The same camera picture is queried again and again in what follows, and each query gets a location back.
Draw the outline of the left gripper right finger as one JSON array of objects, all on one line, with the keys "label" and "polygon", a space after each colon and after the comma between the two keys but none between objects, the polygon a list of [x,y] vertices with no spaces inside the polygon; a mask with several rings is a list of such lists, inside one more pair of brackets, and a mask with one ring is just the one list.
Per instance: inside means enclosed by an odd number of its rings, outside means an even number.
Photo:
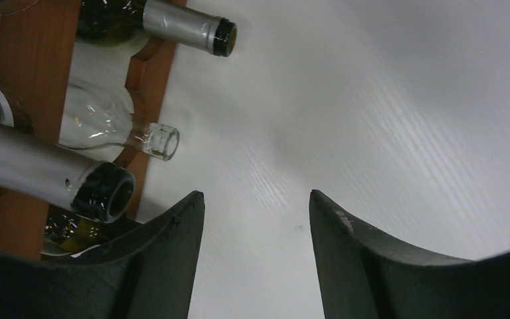
[{"label": "left gripper right finger", "polygon": [[435,253],[316,189],[309,220],[326,318],[510,318],[510,252],[477,261]]}]

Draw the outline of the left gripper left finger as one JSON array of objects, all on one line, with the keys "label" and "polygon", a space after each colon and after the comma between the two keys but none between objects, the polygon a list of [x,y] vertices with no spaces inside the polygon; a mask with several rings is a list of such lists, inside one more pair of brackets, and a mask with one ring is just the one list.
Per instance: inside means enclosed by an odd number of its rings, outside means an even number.
[{"label": "left gripper left finger", "polygon": [[193,191],[76,258],[0,253],[0,318],[186,318],[204,218],[204,195]]}]

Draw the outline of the tall clear glass bottle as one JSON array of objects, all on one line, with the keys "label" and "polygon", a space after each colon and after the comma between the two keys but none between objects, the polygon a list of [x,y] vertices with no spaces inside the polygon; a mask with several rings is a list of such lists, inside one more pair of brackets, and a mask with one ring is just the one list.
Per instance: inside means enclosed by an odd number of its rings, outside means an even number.
[{"label": "tall clear glass bottle", "polygon": [[68,82],[59,144],[72,150],[132,148],[169,161],[180,142],[178,129],[138,113],[141,97],[124,87],[72,78]]}]

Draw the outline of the dark wine bottle silver neck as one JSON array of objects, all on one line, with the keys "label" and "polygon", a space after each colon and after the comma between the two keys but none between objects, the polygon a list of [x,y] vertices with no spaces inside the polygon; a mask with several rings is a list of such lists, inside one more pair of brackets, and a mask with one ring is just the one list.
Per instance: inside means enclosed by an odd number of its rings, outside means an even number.
[{"label": "dark wine bottle silver neck", "polygon": [[25,193],[81,217],[113,223],[126,211],[135,177],[45,142],[20,126],[23,105],[0,84],[0,187]]}]

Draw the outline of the dark green wine bottle labelled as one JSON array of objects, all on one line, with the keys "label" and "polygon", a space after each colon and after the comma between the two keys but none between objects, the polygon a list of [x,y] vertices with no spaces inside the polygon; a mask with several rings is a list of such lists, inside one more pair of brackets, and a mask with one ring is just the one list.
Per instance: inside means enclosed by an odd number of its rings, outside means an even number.
[{"label": "dark green wine bottle labelled", "polygon": [[83,218],[73,212],[51,207],[44,227],[41,254],[48,257],[76,255],[108,243],[141,226],[123,214],[113,223]]}]

